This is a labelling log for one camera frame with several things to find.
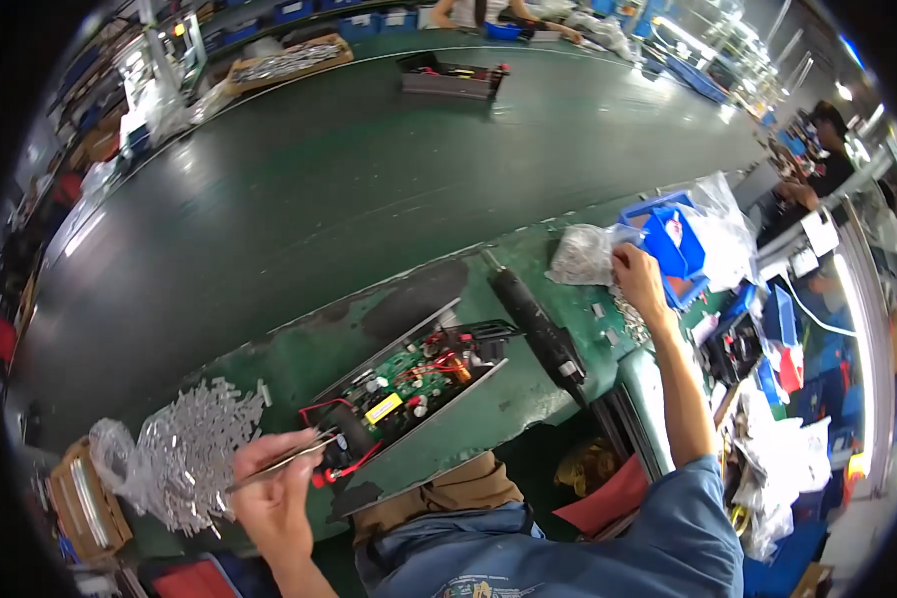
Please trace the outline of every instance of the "hand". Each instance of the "hand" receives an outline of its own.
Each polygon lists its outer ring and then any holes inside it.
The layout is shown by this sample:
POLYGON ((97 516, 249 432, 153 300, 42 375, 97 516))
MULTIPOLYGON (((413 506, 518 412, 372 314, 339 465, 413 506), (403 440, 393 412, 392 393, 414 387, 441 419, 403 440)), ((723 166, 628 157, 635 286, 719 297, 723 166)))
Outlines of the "hand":
POLYGON ((577 32, 576 30, 574 30, 570 27, 565 27, 564 25, 559 25, 559 30, 562 32, 562 35, 564 35, 565 37, 570 39, 571 43, 573 43, 573 44, 579 44, 585 39, 585 37, 581 33, 577 32))
MULTIPOLYGON (((232 464, 236 480, 314 438, 315 430, 303 430, 254 440, 236 452, 232 464)), ((232 495, 236 520, 274 571, 311 559, 312 530, 306 519, 306 493, 312 469, 321 461, 321 449, 303 454, 273 477, 253 482, 232 495)))
POLYGON ((660 332, 674 323, 674 312, 665 303, 657 259, 623 243, 612 251, 611 265, 624 298, 641 314, 649 332, 660 332))

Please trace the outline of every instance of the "woman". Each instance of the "woman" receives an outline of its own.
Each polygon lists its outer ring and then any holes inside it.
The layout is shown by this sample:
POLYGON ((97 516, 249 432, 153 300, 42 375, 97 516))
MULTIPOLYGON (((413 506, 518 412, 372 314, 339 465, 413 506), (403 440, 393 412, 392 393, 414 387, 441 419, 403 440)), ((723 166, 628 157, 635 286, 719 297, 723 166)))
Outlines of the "woman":
MULTIPOLYGON (((541 21, 528 12, 525 0, 439 0, 431 11, 431 19, 443 29, 481 27, 486 22, 498 23, 498 14, 508 6, 512 8, 517 18, 541 21)), ((547 21, 545 25, 552 31, 560 31, 574 43, 582 41, 582 34, 574 29, 547 21)))

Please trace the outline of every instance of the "electronic component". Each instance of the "electronic component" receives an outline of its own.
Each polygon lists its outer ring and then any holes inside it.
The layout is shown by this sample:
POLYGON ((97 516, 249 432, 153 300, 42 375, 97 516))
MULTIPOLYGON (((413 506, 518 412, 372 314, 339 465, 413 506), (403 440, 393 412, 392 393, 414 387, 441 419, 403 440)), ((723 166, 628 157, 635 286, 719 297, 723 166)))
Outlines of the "electronic component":
POLYGON ((336 482, 430 421, 506 363, 521 332, 502 320, 442 328, 458 299, 393 341, 299 410, 306 426, 335 430, 312 483, 336 482))
POLYGON ((399 397, 399 393, 393 392, 385 397, 381 403, 365 412, 365 419, 367 419, 370 424, 378 424, 383 417, 392 413, 392 410, 401 404, 402 399, 399 397))

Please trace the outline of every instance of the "cardboard box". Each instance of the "cardboard box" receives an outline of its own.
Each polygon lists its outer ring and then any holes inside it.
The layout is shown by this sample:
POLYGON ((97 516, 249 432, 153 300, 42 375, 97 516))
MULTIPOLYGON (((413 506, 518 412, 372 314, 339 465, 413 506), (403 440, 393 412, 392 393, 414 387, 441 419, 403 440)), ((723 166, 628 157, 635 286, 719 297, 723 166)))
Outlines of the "cardboard box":
POLYGON ((337 33, 330 33, 328 35, 323 35, 322 37, 317 37, 315 39, 311 39, 307 42, 298 44, 296 46, 292 46, 291 48, 287 48, 287 50, 283 51, 284 53, 291 52, 295 48, 300 46, 307 45, 315 45, 315 44, 324 44, 332 42, 336 46, 339 47, 341 52, 335 58, 330 58, 328 60, 323 60, 319 64, 314 64, 308 69, 302 69, 296 71, 294 73, 289 73, 288 75, 284 75, 282 77, 272 77, 265 79, 256 79, 252 81, 247 81, 245 83, 237 83, 232 74, 234 71, 239 69, 244 69, 252 64, 259 62, 261 60, 265 60, 265 58, 249 58, 246 60, 236 60, 232 63, 232 66, 229 68, 229 74, 227 76, 227 85, 226 90, 229 94, 233 96, 238 96, 239 94, 245 93, 251 89, 257 89, 259 87, 268 87, 270 85, 275 85, 276 83, 282 83, 284 81, 291 81, 295 78, 305 77, 307 75, 311 75, 312 73, 318 73, 319 71, 324 71, 326 69, 331 69, 334 66, 338 66, 341 64, 346 64, 347 62, 352 62, 352 50, 349 48, 349 44, 345 42, 344 39, 338 36, 337 33))
POLYGON ((791 592, 791 598, 824 598, 830 590, 834 567, 811 563, 804 571, 798 586, 791 592))
POLYGON ((50 472, 49 491, 53 508, 60 520, 60 528, 73 544, 73 551, 81 561, 93 562, 111 557, 133 537, 129 525, 123 518, 117 497, 103 488, 99 481, 93 461, 90 460, 88 437, 73 443, 60 464, 50 472), (89 500, 95 506, 98 520, 105 531, 107 540, 105 546, 97 544, 90 529, 89 518, 77 494, 70 469, 72 462, 77 459, 83 466, 89 500))

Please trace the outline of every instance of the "capacitor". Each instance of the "capacitor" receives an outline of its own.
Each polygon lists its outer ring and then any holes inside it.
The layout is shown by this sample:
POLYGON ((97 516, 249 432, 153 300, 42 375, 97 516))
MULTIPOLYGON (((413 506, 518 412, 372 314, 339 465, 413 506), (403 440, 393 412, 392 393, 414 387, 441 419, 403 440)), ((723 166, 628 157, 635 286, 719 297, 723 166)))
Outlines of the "capacitor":
POLYGON ((375 392, 376 390, 384 389, 387 386, 388 380, 384 379, 382 376, 379 376, 365 383, 365 391, 375 392))
POLYGON ((455 380, 458 380, 459 383, 465 384, 469 380, 471 380, 471 373, 467 370, 465 364, 462 363, 462 360, 458 358, 457 355, 453 355, 447 360, 453 367, 457 367, 452 374, 455 376, 455 380))

